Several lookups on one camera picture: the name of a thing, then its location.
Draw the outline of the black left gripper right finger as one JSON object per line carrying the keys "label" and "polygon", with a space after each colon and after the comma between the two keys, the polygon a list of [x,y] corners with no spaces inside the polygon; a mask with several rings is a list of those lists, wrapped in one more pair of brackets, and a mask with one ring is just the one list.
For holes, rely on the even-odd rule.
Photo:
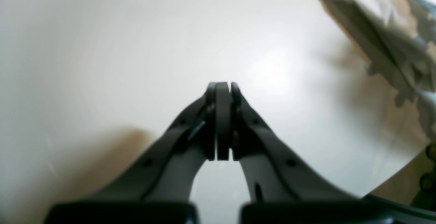
{"label": "black left gripper right finger", "polygon": [[251,198],[241,209],[241,224],[435,223],[434,211],[340,190],[274,134],[237,83],[223,89],[232,139],[226,145],[241,164]]}

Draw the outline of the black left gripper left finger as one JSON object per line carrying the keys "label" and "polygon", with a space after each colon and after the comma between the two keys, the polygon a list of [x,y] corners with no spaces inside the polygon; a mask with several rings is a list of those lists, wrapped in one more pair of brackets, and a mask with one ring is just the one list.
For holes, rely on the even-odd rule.
{"label": "black left gripper left finger", "polygon": [[215,159],[220,83],[212,82],[126,171],[83,200],[53,206],[46,224],[197,224],[194,178]]}

